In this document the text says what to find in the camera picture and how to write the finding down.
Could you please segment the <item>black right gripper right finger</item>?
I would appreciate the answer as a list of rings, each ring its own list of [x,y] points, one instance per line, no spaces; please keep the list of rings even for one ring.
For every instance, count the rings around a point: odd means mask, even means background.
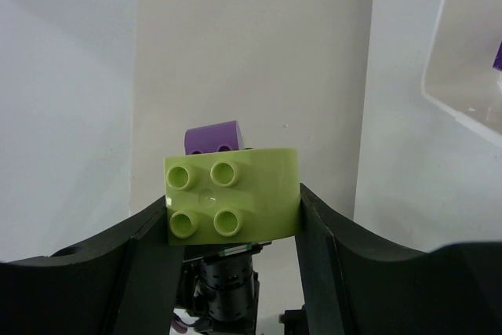
[[[399,245],[300,189],[296,250],[313,334],[498,334],[501,244]]]

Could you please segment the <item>green lego brick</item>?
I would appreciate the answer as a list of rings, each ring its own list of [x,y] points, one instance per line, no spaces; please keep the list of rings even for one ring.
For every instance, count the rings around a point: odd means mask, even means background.
[[[293,148],[168,157],[164,178],[172,245],[266,242],[302,228]]]

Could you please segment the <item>purple lego brick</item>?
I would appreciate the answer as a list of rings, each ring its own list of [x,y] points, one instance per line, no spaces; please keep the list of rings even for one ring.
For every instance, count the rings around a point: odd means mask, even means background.
[[[188,129],[184,135],[186,155],[243,149],[240,126],[236,120]]]

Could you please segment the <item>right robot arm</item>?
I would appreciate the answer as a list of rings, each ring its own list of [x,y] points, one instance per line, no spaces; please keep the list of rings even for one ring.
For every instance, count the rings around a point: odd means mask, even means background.
[[[430,253],[386,240],[301,190],[296,237],[304,306],[287,334],[498,334],[501,244]],[[163,199],[49,257],[1,266],[4,334],[254,334],[263,244],[175,246]]]

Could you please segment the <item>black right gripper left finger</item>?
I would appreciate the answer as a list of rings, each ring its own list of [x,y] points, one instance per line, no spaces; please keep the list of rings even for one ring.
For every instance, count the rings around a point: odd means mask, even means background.
[[[184,255],[159,198],[49,257],[1,264],[3,334],[167,334]]]

